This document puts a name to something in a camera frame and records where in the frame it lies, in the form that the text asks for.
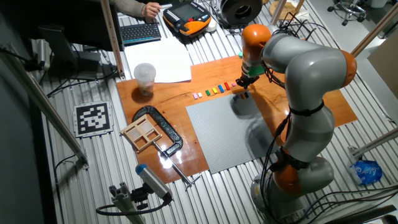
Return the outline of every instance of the plastic cup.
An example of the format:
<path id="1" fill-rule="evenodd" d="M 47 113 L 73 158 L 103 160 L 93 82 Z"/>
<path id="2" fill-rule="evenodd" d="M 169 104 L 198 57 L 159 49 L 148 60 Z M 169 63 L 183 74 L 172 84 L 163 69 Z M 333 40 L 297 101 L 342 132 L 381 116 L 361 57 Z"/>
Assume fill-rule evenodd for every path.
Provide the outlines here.
<path id="1" fill-rule="evenodd" d="M 143 96 L 151 96 L 154 93 L 155 76 L 156 69 L 149 63 L 141 63 L 135 67 L 134 77 Z"/>

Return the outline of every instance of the wooden board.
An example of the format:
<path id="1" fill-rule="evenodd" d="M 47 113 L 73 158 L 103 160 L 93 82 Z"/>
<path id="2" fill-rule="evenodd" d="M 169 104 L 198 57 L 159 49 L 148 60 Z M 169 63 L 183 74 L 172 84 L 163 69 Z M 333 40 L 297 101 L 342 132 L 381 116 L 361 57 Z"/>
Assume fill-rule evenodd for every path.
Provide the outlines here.
<path id="1" fill-rule="evenodd" d="M 139 108 L 145 105 L 155 106 L 183 139 L 181 151 L 172 156 L 174 163 L 186 176 L 208 170 L 206 159 L 185 107 L 213 100 L 233 92 L 243 91 L 240 86 L 231 86 L 232 82 L 235 82 L 235 79 L 241 76 L 241 66 L 242 60 L 238 56 L 191 66 L 192 80 L 190 82 L 156 83 L 154 94 L 150 97 L 143 97 L 139 93 L 135 80 L 119 82 L 118 90 L 127 123 L 132 123 L 132 117 Z M 283 74 L 277 74 L 277 77 L 284 79 Z M 214 94 L 211 89 L 217 88 L 219 84 L 224 85 L 224 82 L 229 83 L 231 90 Z M 206 95 L 206 90 L 210 91 L 211 96 Z M 269 129 L 274 133 L 276 127 L 285 118 L 286 112 L 289 111 L 285 90 L 269 83 L 265 76 L 251 85 L 249 90 Z M 202 93 L 203 97 L 195 100 L 192 96 L 194 93 Z M 335 126 L 357 120 L 339 90 L 327 93 L 323 99 L 335 116 Z M 208 113 L 217 113 L 217 111 L 209 111 Z M 158 145 L 164 148 L 169 147 L 171 140 L 157 127 L 153 119 L 150 116 L 148 117 L 155 128 L 163 135 L 157 141 Z M 180 179 L 171 165 L 159 156 L 154 146 L 149 146 L 137 157 L 139 163 L 146 163 L 165 183 Z"/>

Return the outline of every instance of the metal rod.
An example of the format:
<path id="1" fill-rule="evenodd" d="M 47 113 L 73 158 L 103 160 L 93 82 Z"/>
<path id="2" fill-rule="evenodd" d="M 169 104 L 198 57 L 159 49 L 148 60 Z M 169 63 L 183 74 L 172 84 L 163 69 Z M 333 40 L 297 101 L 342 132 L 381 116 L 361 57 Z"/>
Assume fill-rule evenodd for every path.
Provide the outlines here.
<path id="1" fill-rule="evenodd" d="M 112 50 L 114 58 L 116 60 L 116 66 L 121 78 L 124 78 L 124 69 L 122 64 L 122 58 L 120 56 L 118 38 L 113 25 L 111 8 L 108 0 L 101 0 L 102 12 L 104 13 L 106 28 L 108 28 L 109 39 L 111 40 Z"/>
<path id="2" fill-rule="evenodd" d="M 286 0 L 280 0 L 278 2 L 278 5 L 276 6 L 276 9 L 274 11 L 274 15 L 272 15 L 271 21 L 269 22 L 270 25 L 276 25 L 276 23 L 279 20 L 280 14 L 282 13 L 282 11 L 284 10 L 286 4 Z"/>
<path id="3" fill-rule="evenodd" d="M 382 136 L 378 137 L 377 139 L 371 141 L 370 143 L 366 144 L 365 146 L 356 149 L 353 153 L 354 158 L 358 158 L 359 156 L 362 156 L 365 152 L 368 152 L 375 147 L 380 146 L 381 144 L 390 141 L 391 139 L 394 139 L 398 137 L 398 128 L 393 129 L 392 131 L 387 132 L 386 134 L 383 134 Z"/>
<path id="4" fill-rule="evenodd" d="M 185 182 L 186 184 L 188 184 L 188 185 L 192 184 L 192 183 L 188 180 L 188 178 L 184 175 L 184 173 L 177 167 L 177 165 L 175 165 L 175 163 L 173 162 L 173 160 L 171 160 L 171 158 L 167 157 L 167 155 L 164 153 L 164 151 L 162 150 L 162 148 L 161 148 L 155 141 L 153 141 L 152 143 L 153 143 L 153 145 L 156 147 L 156 149 L 157 149 L 159 152 L 161 152 L 166 158 L 168 158 L 168 159 L 172 162 L 173 168 L 174 168 L 175 171 L 181 176 L 181 178 L 184 180 L 184 182 Z"/>
<path id="5" fill-rule="evenodd" d="M 383 30 L 383 28 L 391 21 L 391 19 L 396 16 L 398 13 L 398 4 L 395 4 L 394 7 L 380 20 L 380 22 L 376 25 L 376 27 L 367 34 L 367 36 L 355 47 L 355 49 L 351 52 L 354 57 L 357 57 L 363 49 L 365 49 L 370 42 Z"/>
<path id="6" fill-rule="evenodd" d="M 57 111 L 51 105 L 49 99 L 43 93 L 33 75 L 31 73 L 27 73 L 24 66 L 21 64 L 21 61 L 14 56 L 0 52 L 0 58 L 6 64 L 8 69 L 15 75 L 19 83 L 25 88 L 29 97 L 35 102 L 46 118 L 51 122 L 53 127 L 58 131 L 61 138 L 77 155 L 79 160 L 83 164 L 88 165 L 86 153 L 81 150 L 81 147 L 76 141 L 74 135 L 69 131 L 61 117 L 59 117 Z"/>

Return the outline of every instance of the keyboard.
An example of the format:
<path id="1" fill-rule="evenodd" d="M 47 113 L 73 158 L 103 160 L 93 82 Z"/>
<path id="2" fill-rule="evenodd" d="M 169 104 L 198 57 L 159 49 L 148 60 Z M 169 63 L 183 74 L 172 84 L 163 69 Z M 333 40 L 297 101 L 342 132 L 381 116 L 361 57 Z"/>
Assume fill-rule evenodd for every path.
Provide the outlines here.
<path id="1" fill-rule="evenodd" d="M 120 27 L 125 46 L 160 40 L 157 24 L 137 24 Z"/>

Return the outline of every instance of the blue plastic bag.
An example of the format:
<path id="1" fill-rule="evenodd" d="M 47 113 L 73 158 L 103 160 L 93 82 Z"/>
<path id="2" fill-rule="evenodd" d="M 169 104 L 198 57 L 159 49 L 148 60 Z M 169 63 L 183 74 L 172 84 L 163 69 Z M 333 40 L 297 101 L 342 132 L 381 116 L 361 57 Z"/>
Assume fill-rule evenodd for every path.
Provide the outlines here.
<path id="1" fill-rule="evenodd" d="M 375 183 L 383 176 L 383 171 L 376 161 L 358 161 L 349 167 L 349 171 L 358 185 Z"/>

